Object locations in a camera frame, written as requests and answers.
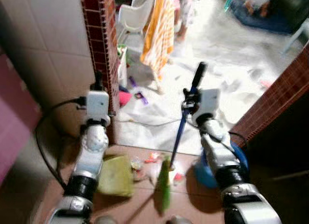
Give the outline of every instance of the broom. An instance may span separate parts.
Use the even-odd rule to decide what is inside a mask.
[[[207,64],[205,62],[200,62],[199,66],[197,68],[197,71],[195,72],[194,79],[192,81],[190,94],[194,94],[194,93],[197,92],[198,84],[199,84],[201,78],[203,77],[203,74],[206,70],[206,67],[207,67]],[[159,202],[159,204],[161,203],[161,207],[159,207],[159,211],[161,213],[163,213],[166,209],[168,209],[169,205],[170,205],[169,172],[173,170],[173,162],[174,162],[174,159],[175,159],[175,155],[176,155],[176,152],[177,152],[177,148],[178,148],[178,145],[179,145],[181,135],[183,133],[186,118],[187,118],[189,113],[190,113],[190,110],[188,108],[185,108],[183,110],[182,120],[181,120],[179,128],[178,128],[177,137],[176,137],[176,141],[175,141],[175,145],[174,145],[174,149],[173,149],[173,154],[172,154],[171,158],[169,156],[165,156],[164,160],[162,162],[161,171],[160,171],[158,181],[157,181],[157,185],[156,185],[156,189],[161,191],[161,195],[162,195],[161,196],[161,202]]]
[[[157,210],[162,214],[170,205],[170,182],[169,182],[169,164],[170,156],[164,156],[161,171],[156,183],[157,201],[155,202]]]

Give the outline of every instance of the black handle grip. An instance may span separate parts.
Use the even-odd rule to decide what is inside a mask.
[[[102,72],[101,71],[97,71],[95,73],[95,78],[96,81],[93,85],[93,88],[91,88],[92,90],[98,90],[98,91],[102,91],[103,90],[103,83],[102,83]]]
[[[195,87],[195,88],[198,87],[198,84],[200,83],[201,78],[203,77],[204,72],[206,71],[207,66],[208,65],[205,62],[203,62],[203,61],[199,63],[197,71],[195,72],[194,79],[192,81],[192,87]]]

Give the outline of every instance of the pink wall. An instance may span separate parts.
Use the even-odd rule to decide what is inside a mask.
[[[0,185],[27,143],[40,113],[6,55],[0,56]]]

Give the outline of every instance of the orange towel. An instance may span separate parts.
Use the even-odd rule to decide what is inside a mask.
[[[159,74],[173,51],[174,0],[155,0],[140,61]]]

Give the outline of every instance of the black cable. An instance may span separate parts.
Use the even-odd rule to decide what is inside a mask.
[[[203,129],[199,128],[198,126],[195,126],[194,124],[192,124],[192,123],[189,122],[188,120],[187,120],[187,123],[188,123],[190,126],[196,128],[196,129],[199,129],[199,130],[201,130],[201,131],[206,132],[210,137],[212,137],[212,138],[215,139],[216,141],[219,141],[219,142],[220,142],[219,139],[217,139],[217,138],[215,138],[215,136],[212,136],[211,134],[209,134],[206,130],[203,130]],[[249,144],[248,144],[246,138],[244,138],[241,134],[239,134],[239,133],[237,133],[237,132],[232,132],[232,131],[229,131],[228,133],[231,134],[231,135],[235,135],[235,136],[240,137],[240,138],[245,142],[245,147],[243,148],[244,150],[246,150],[246,149],[249,148]]]
[[[239,134],[237,132],[233,132],[233,131],[229,131],[228,133],[230,133],[231,135],[235,135],[235,136],[240,137],[245,142],[245,147],[243,147],[243,150],[249,149],[249,143],[246,140],[246,138],[244,138],[244,136],[242,136],[241,134]]]
[[[69,133],[64,133],[64,135],[65,136],[62,136],[62,141],[63,141],[64,137],[71,138],[74,142],[78,141],[78,138],[75,138],[74,136],[70,135]],[[61,176],[61,162],[62,162],[63,153],[64,153],[64,148],[61,148],[59,153],[58,153],[57,166],[56,166],[56,172],[57,172],[57,174],[60,178],[62,178],[62,176]]]
[[[172,121],[169,121],[169,122],[166,122],[166,123],[161,123],[161,124],[147,124],[147,123],[138,122],[138,121],[135,121],[135,120],[120,121],[120,120],[115,119],[115,121],[119,122],[119,123],[134,123],[134,124],[141,124],[141,125],[146,125],[146,126],[164,126],[164,125],[167,125],[167,124],[172,124],[172,123],[181,121],[181,119],[175,119],[175,120],[172,120]]]
[[[213,136],[212,134],[210,134],[210,133],[207,132],[206,130],[204,130],[204,129],[202,129],[202,128],[199,128],[198,126],[195,126],[194,124],[192,124],[192,123],[189,122],[188,120],[187,120],[187,123],[188,123],[190,126],[196,128],[196,129],[198,129],[198,130],[200,130],[200,131],[205,132],[205,133],[208,134],[212,139],[214,139],[214,140],[218,141],[219,143],[221,143],[226,149],[228,149],[228,150],[239,160],[239,162],[240,162],[240,164],[242,165],[243,168],[247,168],[247,167],[242,163],[242,161],[238,158],[238,156],[236,155],[235,151],[232,150],[232,149],[230,149],[226,144],[222,143],[221,140],[219,140],[218,138],[216,138],[215,136]],[[245,139],[245,138],[244,138],[242,135],[240,135],[239,133],[231,132],[230,134],[231,134],[231,135],[237,135],[237,136],[239,136],[239,137]]]
[[[49,171],[52,173],[52,175],[56,178],[56,180],[59,182],[59,184],[61,185],[61,187],[63,189],[66,188],[66,184],[64,183],[63,179],[61,178],[61,176],[56,172],[56,170],[53,169],[53,167],[50,165],[50,163],[48,162],[47,158],[46,158],[46,155],[42,149],[42,146],[40,144],[40,140],[39,140],[39,136],[38,136],[38,130],[39,130],[39,127],[41,126],[41,124],[43,123],[43,121],[52,113],[53,110],[55,110],[56,108],[58,107],[61,107],[65,104],[68,104],[68,103],[77,103],[81,106],[85,105],[85,98],[84,97],[79,97],[79,98],[74,98],[74,99],[69,99],[69,100],[66,100],[66,101],[63,101],[61,103],[58,103],[56,104],[55,106],[51,107],[49,110],[47,110],[43,116],[40,118],[40,120],[38,121],[38,124],[37,126],[35,127],[34,129],[34,133],[35,133],[35,140],[36,140],[36,143],[38,145],[38,148],[39,148],[39,151],[40,151],[40,154],[46,164],[46,166],[48,167]]]

